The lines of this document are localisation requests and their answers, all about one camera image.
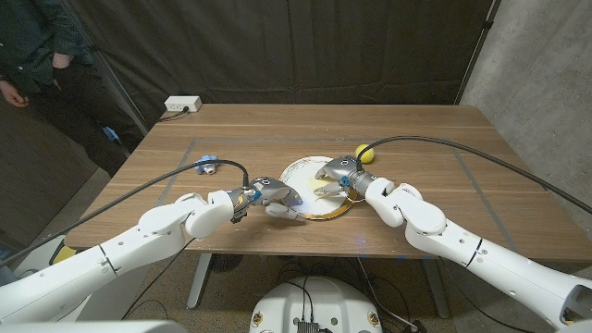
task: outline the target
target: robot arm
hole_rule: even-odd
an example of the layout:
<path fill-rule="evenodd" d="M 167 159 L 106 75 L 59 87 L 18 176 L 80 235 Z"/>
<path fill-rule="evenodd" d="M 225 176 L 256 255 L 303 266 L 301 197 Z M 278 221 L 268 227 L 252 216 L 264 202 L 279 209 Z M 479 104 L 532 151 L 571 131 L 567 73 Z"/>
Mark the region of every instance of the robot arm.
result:
<path fill-rule="evenodd" d="M 425 202 L 413 186 L 395 188 L 388 179 L 344 163 L 351 160 L 355 161 L 351 156 L 335 159 L 337 164 L 327 164 L 317 177 L 327 175 L 339 179 L 342 188 L 353 187 L 391 227 L 406 221 L 405 238 L 413 247 L 462 265 L 557 329 L 592 318 L 592 281 L 544 267 L 471 233 Z"/>
<path fill-rule="evenodd" d="M 115 278 L 178 253 L 186 244 L 183 225 L 190 236 L 204 238 L 229 220 L 239 222 L 251 205 L 258 204 L 274 217 L 302 218 L 273 203 L 284 197 L 299 200 L 298 193 L 281 181 L 261 178 L 247 189 L 211 192 L 207 201 L 190 193 L 153 208 L 138 225 L 115 238 L 0 287 L 0 325 L 60 319 Z"/>

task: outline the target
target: tennis ball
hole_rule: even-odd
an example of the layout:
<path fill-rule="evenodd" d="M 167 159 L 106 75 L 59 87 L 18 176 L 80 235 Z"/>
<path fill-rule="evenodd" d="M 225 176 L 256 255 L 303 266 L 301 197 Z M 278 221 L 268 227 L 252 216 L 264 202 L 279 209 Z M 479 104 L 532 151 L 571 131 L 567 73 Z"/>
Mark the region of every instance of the tennis ball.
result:
<path fill-rule="evenodd" d="M 360 154 L 360 152 L 363 150 L 363 148 L 367 147 L 367 144 L 360 144 L 358 146 L 358 148 L 355 149 L 355 156 L 358 157 L 358 155 Z M 372 162 L 372 160 L 374 159 L 374 148 L 370 149 L 369 151 L 365 152 L 362 155 L 362 163 L 370 163 Z"/>

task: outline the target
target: paper plate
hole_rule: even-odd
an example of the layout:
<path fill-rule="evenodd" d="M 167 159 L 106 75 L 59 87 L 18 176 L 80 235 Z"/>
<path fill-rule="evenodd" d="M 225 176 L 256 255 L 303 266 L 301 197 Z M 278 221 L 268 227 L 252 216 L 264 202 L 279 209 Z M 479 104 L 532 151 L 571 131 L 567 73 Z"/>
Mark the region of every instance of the paper plate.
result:
<path fill-rule="evenodd" d="M 350 209 L 353 203 L 346 199 L 345 193 L 317 200 L 318 197 L 308 187 L 308 179 L 313 179 L 316 171 L 331 160 L 332 158 L 324 156 L 310 156 L 301 158 L 288 166 L 279 180 L 300 194 L 302 204 L 291 205 L 286 202 L 284 204 L 302 213 L 307 219 L 313 220 L 329 219 L 339 216 Z M 350 198 L 356 199 L 354 190 L 351 190 Z"/>

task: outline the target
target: power strip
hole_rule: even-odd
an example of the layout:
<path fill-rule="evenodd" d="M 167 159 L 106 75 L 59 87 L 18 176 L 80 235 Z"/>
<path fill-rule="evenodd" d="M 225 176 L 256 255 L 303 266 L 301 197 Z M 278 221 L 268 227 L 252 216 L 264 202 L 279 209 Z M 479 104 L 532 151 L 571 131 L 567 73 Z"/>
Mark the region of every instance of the power strip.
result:
<path fill-rule="evenodd" d="M 180 112 L 185 106 L 190 112 L 197 112 L 202 106 L 200 96 L 168 96 L 165 101 L 166 111 Z"/>

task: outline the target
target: table leg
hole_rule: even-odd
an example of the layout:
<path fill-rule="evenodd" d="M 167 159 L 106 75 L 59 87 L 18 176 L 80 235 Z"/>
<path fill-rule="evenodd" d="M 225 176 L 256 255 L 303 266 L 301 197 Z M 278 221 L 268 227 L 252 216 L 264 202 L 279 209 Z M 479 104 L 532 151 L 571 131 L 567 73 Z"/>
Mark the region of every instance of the table leg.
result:
<path fill-rule="evenodd" d="M 436 304 L 438 317 L 446 319 L 450 317 L 450 309 L 448 301 L 446 301 L 444 287 L 442 286 L 442 278 L 438 270 L 438 263 L 435 259 L 424 259 L 422 260 L 422 266 L 424 267 L 429 290 L 431 291 L 434 303 Z"/>
<path fill-rule="evenodd" d="M 188 309 L 195 309 L 200 303 L 200 298 L 202 297 L 202 291 L 204 291 L 205 288 L 205 282 L 207 280 L 211 259 L 211 253 L 200 254 L 200 259 L 197 262 L 197 269 L 195 270 L 195 275 L 193 276 L 193 283 L 191 284 L 191 291 L 189 292 L 189 299 L 187 300 Z"/>

